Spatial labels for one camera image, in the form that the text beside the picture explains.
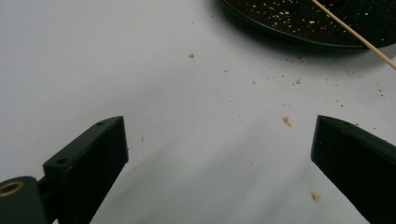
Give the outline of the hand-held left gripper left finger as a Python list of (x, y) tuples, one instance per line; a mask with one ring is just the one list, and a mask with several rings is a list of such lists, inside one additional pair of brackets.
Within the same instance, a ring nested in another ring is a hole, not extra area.
[(89, 224), (129, 160), (122, 116), (104, 119), (48, 159), (60, 224)]

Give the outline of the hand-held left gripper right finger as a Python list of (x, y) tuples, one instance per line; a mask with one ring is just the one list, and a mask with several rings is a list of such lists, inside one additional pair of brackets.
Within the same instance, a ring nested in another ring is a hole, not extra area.
[(319, 116), (310, 157), (370, 224), (396, 224), (396, 146)]

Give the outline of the thin wooden skewer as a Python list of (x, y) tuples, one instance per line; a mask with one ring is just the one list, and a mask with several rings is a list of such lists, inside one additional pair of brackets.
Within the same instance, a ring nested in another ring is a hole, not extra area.
[(358, 34), (356, 31), (354, 31), (351, 27), (349, 27), (347, 24), (345, 24), (343, 21), (341, 21), (338, 17), (336, 17), (333, 13), (330, 12), (329, 9), (327, 9), (325, 6), (323, 6), (318, 0), (311, 0), (316, 6), (318, 6), (322, 11), (324, 11), (330, 18), (335, 20), (338, 24), (340, 24), (345, 30), (347, 30), (349, 33), (354, 35), (356, 38), (359, 39), (359, 41), (370, 51), (372, 51), (375, 55), (377, 55), (382, 61), (387, 63), (393, 70), (396, 71), (396, 63), (391, 60), (388, 56), (386, 56), (382, 51), (380, 51), (378, 48), (376, 48), (372, 43), (370, 43), (368, 40), (366, 40), (363, 36)]

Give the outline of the black textured round plate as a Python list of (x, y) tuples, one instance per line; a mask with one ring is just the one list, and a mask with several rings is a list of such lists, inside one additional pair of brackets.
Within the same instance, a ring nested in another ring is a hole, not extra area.
[(364, 48), (321, 7), (377, 48), (396, 44), (396, 0), (219, 1), (247, 24), (304, 44), (330, 49)]

